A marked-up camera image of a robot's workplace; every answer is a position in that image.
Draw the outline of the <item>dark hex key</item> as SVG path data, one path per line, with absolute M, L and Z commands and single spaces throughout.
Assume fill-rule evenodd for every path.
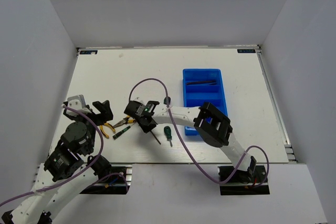
M 216 81 L 196 81 L 196 82 L 187 82 L 186 86 L 212 86 L 216 85 Z
M 192 81 L 192 82 L 187 82 L 186 85 L 215 85 L 216 80 L 202 80 L 202 81 Z
M 154 139 L 158 142 L 158 144 L 161 145 L 161 142 L 159 141 L 159 139 L 157 138 L 157 136 L 152 131 L 150 131 L 150 133 L 152 134 L 152 136 L 154 137 Z

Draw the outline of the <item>green stubby screwdriver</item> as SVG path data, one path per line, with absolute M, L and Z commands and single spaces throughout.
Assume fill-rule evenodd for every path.
M 171 103 L 171 98 L 170 97 L 165 97 L 163 103 L 165 105 L 169 105 Z
M 172 144 L 172 131 L 171 131 L 171 128 L 169 126 L 165 126 L 164 127 L 164 134 L 166 136 L 167 141 L 170 144 L 170 147 L 173 147 L 173 144 Z

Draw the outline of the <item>small black green screwdriver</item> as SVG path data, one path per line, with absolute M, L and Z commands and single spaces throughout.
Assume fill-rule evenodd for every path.
M 114 136 L 113 139 L 116 140 L 117 138 L 119 138 L 121 135 L 123 135 L 125 132 L 127 132 L 129 129 L 131 128 L 131 126 L 127 126 L 124 129 L 120 130 L 119 132 L 117 132 Z

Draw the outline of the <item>yellow long nose pliers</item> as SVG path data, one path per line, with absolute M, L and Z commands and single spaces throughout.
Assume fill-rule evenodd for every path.
M 132 124 L 135 123 L 136 120 L 133 119 L 132 117 L 130 117 L 129 115 L 127 115 L 126 117 L 124 117 L 121 121 L 119 121 L 118 123 L 116 123 L 113 127 L 121 127 L 123 125 L 127 125 L 127 124 Z

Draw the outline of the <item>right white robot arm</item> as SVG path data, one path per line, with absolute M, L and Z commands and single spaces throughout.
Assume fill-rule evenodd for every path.
M 206 144 L 219 148 L 228 157 L 241 180 L 254 182 L 256 159 L 236 140 L 230 119 L 212 103 L 179 107 L 168 106 L 158 101 L 143 104 L 132 100 L 124 113 L 134 118 L 144 133 L 152 131 L 159 124 L 171 123 L 175 126 L 193 127 Z

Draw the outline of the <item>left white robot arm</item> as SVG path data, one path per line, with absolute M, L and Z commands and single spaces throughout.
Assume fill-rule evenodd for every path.
M 30 192 L 23 194 L 20 205 L 2 215 L 3 223 L 51 223 L 57 207 L 65 206 L 95 179 L 110 178 L 111 165 L 102 150 L 93 155 L 99 126 L 113 119 L 108 100 L 93 102 L 94 113 L 81 96 L 63 104 L 63 114 L 71 120 L 55 149 L 39 170 Z

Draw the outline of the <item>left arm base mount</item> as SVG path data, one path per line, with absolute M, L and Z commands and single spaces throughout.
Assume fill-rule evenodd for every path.
M 112 165 L 110 173 L 120 173 L 126 179 L 124 182 L 123 178 L 119 175 L 110 175 L 104 180 L 95 183 L 92 186 L 84 189 L 80 194 L 82 195 L 126 195 L 127 189 L 131 187 L 132 180 L 132 166 L 131 165 Z

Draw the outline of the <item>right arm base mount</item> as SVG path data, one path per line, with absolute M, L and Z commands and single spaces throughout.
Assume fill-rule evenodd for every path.
M 257 165 L 252 179 L 243 176 L 242 171 L 238 170 L 230 181 L 224 185 L 220 185 L 221 196 L 257 196 L 269 195 L 270 190 L 268 180 L 260 186 L 266 175 L 266 168 L 262 165 Z

